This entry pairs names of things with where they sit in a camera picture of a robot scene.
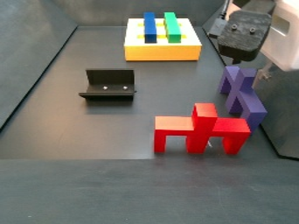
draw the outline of gray wall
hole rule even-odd
[[[50,1],[0,0],[0,128],[74,29]]]
[[[201,25],[224,0],[52,0],[78,25],[126,25],[128,18],[140,18],[145,11],[162,15],[173,11]]]

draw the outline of red block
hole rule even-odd
[[[194,103],[190,117],[154,118],[153,152],[164,153],[166,136],[185,136],[188,153],[202,153],[209,137],[222,137],[226,154],[237,154],[249,136],[246,121],[241,118],[217,118],[212,103]]]

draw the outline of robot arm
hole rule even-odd
[[[209,36],[217,38],[218,53],[230,57],[232,63],[250,61],[258,53],[265,41],[271,14],[275,8],[272,0],[234,0],[240,10],[230,13],[225,21],[229,0],[224,3],[222,11],[209,29]]]

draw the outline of black bracket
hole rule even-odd
[[[133,100],[134,70],[88,69],[88,90],[78,96],[90,101]]]

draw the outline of green block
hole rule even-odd
[[[162,17],[168,43],[181,43],[181,30],[173,12],[165,12]]]

